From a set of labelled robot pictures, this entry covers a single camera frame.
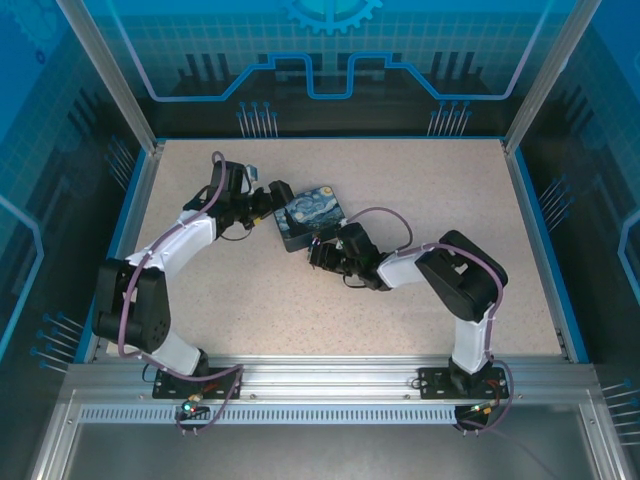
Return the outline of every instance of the enclosure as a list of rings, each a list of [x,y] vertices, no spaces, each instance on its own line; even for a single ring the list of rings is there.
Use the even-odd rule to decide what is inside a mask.
[[[3,478],[635,478],[637,2],[0,5]],[[182,400],[92,333],[96,279],[176,221],[216,150],[504,266],[499,435],[463,437],[471,400],[412,388],[454,345],[430,288],[346,288],[265,218],[169,284],[172,328],[245,366],[219,424],[182,438]],[[362,225],[406,241],[392,216]]]

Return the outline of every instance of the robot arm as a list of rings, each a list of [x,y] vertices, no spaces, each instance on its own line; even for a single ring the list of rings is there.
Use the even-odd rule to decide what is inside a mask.
[[[440,245],[437,248],[390,254],[380,253],[359,223],[343,226],[337,238],[337,244],[314,243],[309,262],[343,276],[357,275],[372,290],[388,291],[412,283],[431,285],[455,317],[451,381],[461,393],[477,385],[491,368],[489,311],[498,300],[496,279],[502,287],[508,282],[504,269],[455,230],[444,235],[435,244]]]
[[[166,238],[155,249],[153,245],[157,241],[124,260],[108,259],[100,267],[92,325],[94,334],[118,341],[125,292],[136,267],[148,256],[135,285],[135,300],[129,306],[125,343],[182,375],[207,374],[206,353],[185,342],[171,328],[167,282],[235,222],[250,230],[293,198],[291,188],[282,181],[269,184],[270,192],[262,188],[254,190],[256,169],[226,162],[224,184],[217,202],[206,215],[187,223],[187,219],[209,203],[221,178],[222,165],[216,162],[210,184],[183,207],[176,224],[160,237]]]

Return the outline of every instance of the speckled work surface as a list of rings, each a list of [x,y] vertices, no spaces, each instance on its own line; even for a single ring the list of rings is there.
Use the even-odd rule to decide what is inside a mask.
[[[379,205],[412,225],[415,244],[458,229],[509,274],[494,351],[559,353],[505,160],[497,140],[172,140],[166,143],[140,233],[141,248],[166,230],[211,176],[211,153],[258,167],[294,192],[330,185],[345,214]],[[362,217],[381,250],[406,241],[384,213]],[[234,227],[228,236],[240,236]],[[391,292],[351,290],[287,253],[273,218],[242,242],[218,240],[169,286],[172,322],[210,354],[446,354],[451,314],[427,284]]]

